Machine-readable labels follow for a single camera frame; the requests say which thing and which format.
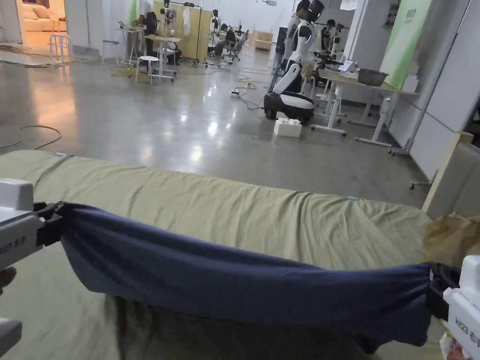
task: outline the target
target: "bed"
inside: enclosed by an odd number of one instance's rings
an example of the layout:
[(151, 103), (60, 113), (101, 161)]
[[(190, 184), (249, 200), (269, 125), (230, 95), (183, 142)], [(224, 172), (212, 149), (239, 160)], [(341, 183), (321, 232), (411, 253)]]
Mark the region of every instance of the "bed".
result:
[[(422, 262), (431, 219), (408, 206), (293, 192), (158, 168), (17, 151), (0, 178), (35, 185), (35, 201), (82, 203), (216, 244), (333, 270)], [(433, 321), (421, 348), (366, 355), (348, 337), (308, 328), (219, 322), (86, 290), (61, 244), (17, 264), (1, 315), (24, 322), (5, 359), (440, 359)]]

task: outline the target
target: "metal bowl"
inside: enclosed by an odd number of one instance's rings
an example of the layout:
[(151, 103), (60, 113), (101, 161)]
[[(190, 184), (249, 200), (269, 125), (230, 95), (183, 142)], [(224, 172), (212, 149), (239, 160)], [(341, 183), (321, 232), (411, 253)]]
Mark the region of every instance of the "metal bowl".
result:
[(381, 86), (388, 74), (375, 70), (360, 69), (358, 82), (369, 86)]

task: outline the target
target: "pillow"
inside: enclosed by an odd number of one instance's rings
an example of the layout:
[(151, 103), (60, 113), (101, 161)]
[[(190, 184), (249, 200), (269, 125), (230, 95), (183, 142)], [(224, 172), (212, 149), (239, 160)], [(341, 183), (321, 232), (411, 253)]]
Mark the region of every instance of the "pillow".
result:
[(33, 11), (25, 11), (24, 18), (27, 20), (38, 20), (38, 16)]
[(36, 6), (33, 8), (33, 11), (38, 15), (40, 19), (49, 19), (50, 14), (48, 13), (48, 10), (43, 7), (43, 6)]

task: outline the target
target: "navy blue cloth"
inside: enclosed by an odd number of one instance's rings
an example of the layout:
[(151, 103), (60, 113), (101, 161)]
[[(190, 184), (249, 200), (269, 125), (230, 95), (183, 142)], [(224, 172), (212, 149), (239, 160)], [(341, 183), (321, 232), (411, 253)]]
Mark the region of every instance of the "navy blue cloth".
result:
[(85, 205), (66, 204), (60, 215), (67, 256), (91, 291), (214, 319), (313, 326), (354, 336), (367, 352), (427, 340), (428, 264), (331, 271)]

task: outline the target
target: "concrete floor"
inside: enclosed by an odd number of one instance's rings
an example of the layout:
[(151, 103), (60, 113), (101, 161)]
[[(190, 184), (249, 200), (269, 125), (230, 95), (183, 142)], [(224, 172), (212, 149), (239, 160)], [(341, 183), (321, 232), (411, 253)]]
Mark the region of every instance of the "concrete floor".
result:
[[(246, 76), (265, 84), (255, 83), (257, 89), (245, 99), (259, 103), (266, 92), (269, 54), (252, 49), (247, 54), (228, 71), (182, 65), (175, 83), (164, 80), (154, 86), (144, 79), (135, 84), (134, 77), (112, 76), (112, 62), (38, 69), (0, 63), (0, 146), (16, 141), (16, 129), (22, 125), (47, 125), (57, 128), (62, 138), (42, 148), (46, 151), (422, 205), (427, 190), (408, 188), (412, 180), (425, 180), (411, 159), (391, 157), (384, 147), (354, 141), (355, 136), (371, 137), (372, 129), (343, 122), (346, 139), (308, 127), (299, 139), (276, 137), (274, 122), (262, 110), (248, 110), (230, 96), (231, 88), (243, 86), (235, 79)], [(251, 69), (267, 75), (248, 73)], [(350, 119), (362, 113), (342, 109)], [(56, 136), (43, 129), (22, 134), (22, 143), (0, 149), (0, 154), (33, 149)], [(388, 134), (382, 137), (393, 141)]]

